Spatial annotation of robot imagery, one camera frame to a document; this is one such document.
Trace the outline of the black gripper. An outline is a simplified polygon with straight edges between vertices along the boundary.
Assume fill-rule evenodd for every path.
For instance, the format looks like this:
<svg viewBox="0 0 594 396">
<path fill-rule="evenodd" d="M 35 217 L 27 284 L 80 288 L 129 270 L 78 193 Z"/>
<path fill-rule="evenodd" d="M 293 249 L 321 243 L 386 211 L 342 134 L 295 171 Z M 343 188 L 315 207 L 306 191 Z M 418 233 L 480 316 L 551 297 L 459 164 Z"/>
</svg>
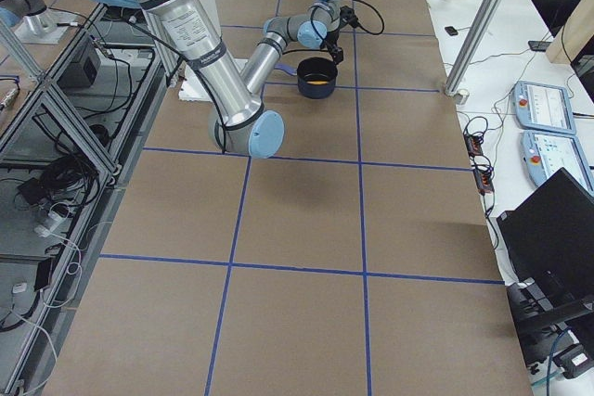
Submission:
<svg viewBox="0 0 594 396">
<path fill-rule="evenodd" d="M 343 49 L 337 45 L 339 37 L 339 29 L 328 31 L 324 37 L 324 45 L 329 46 L 329 54 L 334 64 L 341 64 L 344 60 Z"/>
</svg>

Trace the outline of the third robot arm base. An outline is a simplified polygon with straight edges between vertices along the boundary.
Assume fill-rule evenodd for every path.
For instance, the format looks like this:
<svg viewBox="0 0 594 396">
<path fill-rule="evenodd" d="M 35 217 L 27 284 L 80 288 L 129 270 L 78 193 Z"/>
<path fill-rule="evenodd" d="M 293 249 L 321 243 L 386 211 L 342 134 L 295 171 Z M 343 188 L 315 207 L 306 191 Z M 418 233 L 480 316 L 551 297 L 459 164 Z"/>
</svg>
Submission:
<svg viewBox="0 0 594 396">
<path fill-rule="evenodd" d="M 24 44 L 56 45 L 70 23 L 72 13 L 51 10 L 45 0 L 1 0 L 1 20 Z"/>
</svg>

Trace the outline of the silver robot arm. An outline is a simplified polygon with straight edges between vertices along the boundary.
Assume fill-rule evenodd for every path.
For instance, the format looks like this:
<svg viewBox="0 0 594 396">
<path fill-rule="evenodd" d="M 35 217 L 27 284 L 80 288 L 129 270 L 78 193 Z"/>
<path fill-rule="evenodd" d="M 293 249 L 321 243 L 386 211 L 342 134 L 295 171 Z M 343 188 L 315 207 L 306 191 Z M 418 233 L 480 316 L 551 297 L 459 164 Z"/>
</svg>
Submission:
<svg viewBox="0 0 594 396">
<path fill-rule="evenodd" d="M 259 96 L 288 44 L 318 49 L 337 30 L 338 0 L 316 0 L 301 15 L 274 17 L 243 68 L 227 50 L 200 0 L 94 0 L 107 6 L 139 8 L 160 22 L 213 102 L 209 131 L 222 151 L 266 159 L 282 145 L 282 117 Z"/>
</svg>

